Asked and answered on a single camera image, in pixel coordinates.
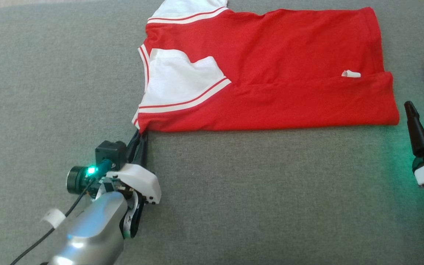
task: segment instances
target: folded shirt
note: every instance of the folded shirt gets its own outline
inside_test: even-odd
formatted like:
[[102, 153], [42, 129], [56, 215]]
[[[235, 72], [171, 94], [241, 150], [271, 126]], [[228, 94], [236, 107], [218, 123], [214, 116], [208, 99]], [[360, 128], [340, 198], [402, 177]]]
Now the folded shirt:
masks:
[[140, 131], [398, 124], [370, 7], [257, 15], [226, 5], [166, 0], [148, 19]]

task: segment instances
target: gray fabric surface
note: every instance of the gray fabric surface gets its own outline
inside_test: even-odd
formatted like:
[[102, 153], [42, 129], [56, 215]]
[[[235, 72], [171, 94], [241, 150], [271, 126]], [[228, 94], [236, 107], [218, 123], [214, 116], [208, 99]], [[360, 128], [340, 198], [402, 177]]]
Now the gray fabric surface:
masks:
[[[0, 264], [66, 211], [74, 165], [128, 141], [143, 91], [137, 47], [161, 0], [0, 10]], [[234, 11], [378, 15], [399, 109], [424, 105], [424, 1], [233, 0]], [[424, 190], [399, 126], [150, 135], [163, 198], [119, 264], [424, 264]], [[70, 218], [20, 264], [49, 260]]]

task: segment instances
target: camera lens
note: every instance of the camera lens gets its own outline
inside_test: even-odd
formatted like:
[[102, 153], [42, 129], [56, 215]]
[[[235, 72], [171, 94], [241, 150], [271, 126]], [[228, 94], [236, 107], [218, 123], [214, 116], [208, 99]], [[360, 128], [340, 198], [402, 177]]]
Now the camera lens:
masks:
[[86, 188], [87, 183], [85, 180], [87, 167], [74, 166], [66, 176], [66, 189], [72, 194], [81, 194]]

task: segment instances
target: green led light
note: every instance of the green led light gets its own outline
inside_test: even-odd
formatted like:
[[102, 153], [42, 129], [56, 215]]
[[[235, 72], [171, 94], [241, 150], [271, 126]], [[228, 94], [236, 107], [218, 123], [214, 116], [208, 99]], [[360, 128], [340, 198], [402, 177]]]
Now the green led light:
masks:
[[94, 174], [94, 172], [96, 172], [96, 167], [94, 166], [88, 167], [88, 175], [92, 175]]

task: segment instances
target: white tape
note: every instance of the white tape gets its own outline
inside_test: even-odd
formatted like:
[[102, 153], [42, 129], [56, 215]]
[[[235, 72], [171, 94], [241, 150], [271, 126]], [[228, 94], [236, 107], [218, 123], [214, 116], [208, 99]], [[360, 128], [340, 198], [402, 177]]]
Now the white tape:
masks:
[[54, 208], [54, 209], [50, 209], [45, 216], [42, 218], [42, 221], [45, 220], [47, 222], [49, 222], [53, 228], [57, 228], [62, 222], [63, 220], [65, 220], [66, 216], [64, 216], [64, 213], [62, 213], [62, 211]]
[[355, 77], [355, 78], [358, 78], [358, 77], [361, 77], [361, 73], [353, 72], [353, 71], [350, 71], [350, 70], [346, 70], [346, 71], [344, 71], [341, 74], [341, 76], [342, 77]]

